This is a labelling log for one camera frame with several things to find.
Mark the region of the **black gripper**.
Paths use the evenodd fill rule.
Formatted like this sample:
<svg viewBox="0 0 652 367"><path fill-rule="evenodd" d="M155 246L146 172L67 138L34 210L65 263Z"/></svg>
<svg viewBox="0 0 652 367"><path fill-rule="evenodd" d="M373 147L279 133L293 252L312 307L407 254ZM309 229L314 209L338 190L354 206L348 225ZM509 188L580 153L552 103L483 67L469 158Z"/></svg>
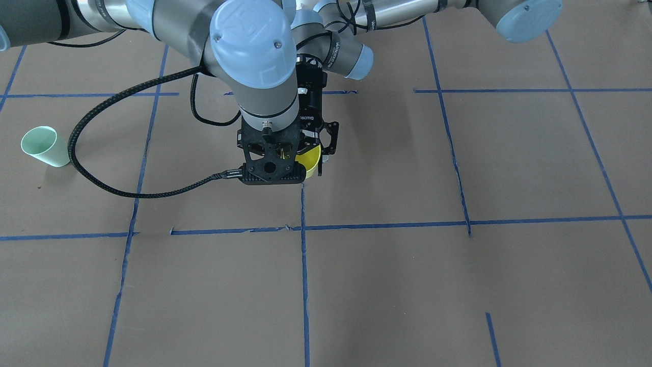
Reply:
<svg viewBox="0 0 652 367"><path fill-rule="evenodd" d="M338 143L338 121L324 122L323 90L328 83L328 75L321 62L308 54L300 54L296 63L298 98L300 99L300 125L303 134L327 134L326 143L320 140L321 155L317 163L317 176L322 176L323 165L336 152Z"/></svg>

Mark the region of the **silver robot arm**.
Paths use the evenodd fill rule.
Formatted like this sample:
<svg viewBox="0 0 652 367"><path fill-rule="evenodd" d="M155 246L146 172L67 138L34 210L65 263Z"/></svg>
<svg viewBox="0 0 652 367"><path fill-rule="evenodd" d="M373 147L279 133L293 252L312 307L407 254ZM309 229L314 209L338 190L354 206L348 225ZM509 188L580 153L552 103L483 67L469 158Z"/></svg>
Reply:
<svg viewBox="0 0 652 367"><path fill-rule="evenodd" d="M2 50L139 30L226 82L259 132L298 117L294 1L2 1Z"/></svg>
<svg viewBox="0 0 652 367"><path fill-rule="evenodd" d="M357 35L397 29L418 22L428 14L447 9L477 9L512 43L522 43L543 34L559 18L561 1L319 1L301 5L292 23L298 37L296 71L300 117L308 126L298 154L321 151L304 162L308 174L320 172L324 155L335 153L336 131L321 118L321 95L327 73L360 81L373 65L370 47ZM319 133L326 129L333 143L324 148Z"/></svg>

